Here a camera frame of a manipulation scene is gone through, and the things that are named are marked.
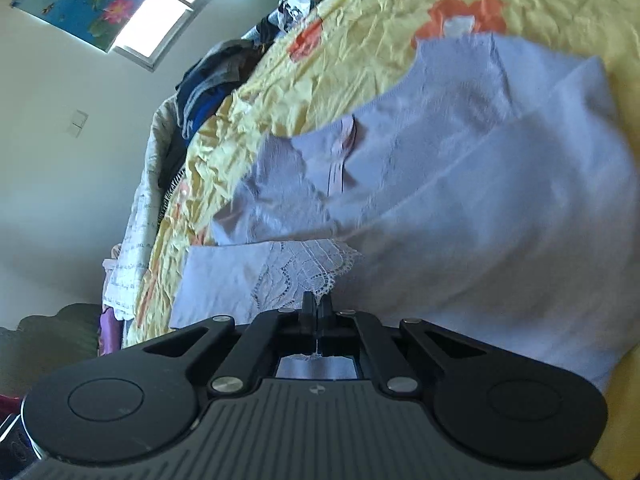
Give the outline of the black white patterned cloth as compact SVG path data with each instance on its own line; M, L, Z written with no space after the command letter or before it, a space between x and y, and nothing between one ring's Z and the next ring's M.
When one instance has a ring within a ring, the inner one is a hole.
M303 21L322 0L279 0L277 9L257 25L261 42L273 40L279 32L288 32Z

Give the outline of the light lavender lace garment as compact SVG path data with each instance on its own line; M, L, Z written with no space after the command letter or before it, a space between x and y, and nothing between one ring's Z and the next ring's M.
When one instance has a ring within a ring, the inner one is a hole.
M330 294L598 387L639 340L639 173L596 56L422 40L382 96L265 136L210 232L186 257L173 328Z

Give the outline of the white printed quilt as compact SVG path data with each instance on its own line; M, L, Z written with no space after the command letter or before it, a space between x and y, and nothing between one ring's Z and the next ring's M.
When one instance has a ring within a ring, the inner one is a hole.
M103 261L102 304L104 309L112 309L120 322L134 318L142 280L148 270L162 201L158 179L176 125L176 98L172 96L160 104L152 117L142 174L119 252L116 257Z

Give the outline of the bright window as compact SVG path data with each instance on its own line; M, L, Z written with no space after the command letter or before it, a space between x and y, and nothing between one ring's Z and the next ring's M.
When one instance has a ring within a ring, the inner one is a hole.
M202 6L204 0L145 0L117 36L113 49L152 72Z

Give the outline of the dark folded clothes pile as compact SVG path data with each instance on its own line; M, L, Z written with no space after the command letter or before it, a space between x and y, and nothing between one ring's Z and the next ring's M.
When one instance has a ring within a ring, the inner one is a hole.
M186 151L195 133L216 113L224 99L247 81L266 50L252 40L223 42L211 48L177 84L176 125L158 177L162 194L158 221L162 221L171 195L184 175Z

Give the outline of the wall light switch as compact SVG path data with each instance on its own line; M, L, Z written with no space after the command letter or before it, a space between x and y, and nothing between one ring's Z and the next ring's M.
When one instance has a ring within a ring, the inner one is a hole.
M70 116L70 122L67 125L66 132L73 138L78 138L82 129L85 127L89 115L82 110L75 110Z

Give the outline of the yellow floral quilt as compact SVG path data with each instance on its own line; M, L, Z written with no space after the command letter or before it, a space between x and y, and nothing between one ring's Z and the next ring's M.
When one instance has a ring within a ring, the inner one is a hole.
M280 38L193 139L160 222L127 344L168 334L189 250L232 199L265 136L332 124L393 89L422 40L518 37L602 61L617 127L639 172L639 0L324 0ZM639 471L639 341L604 387L610 419L593 458L615 479Z

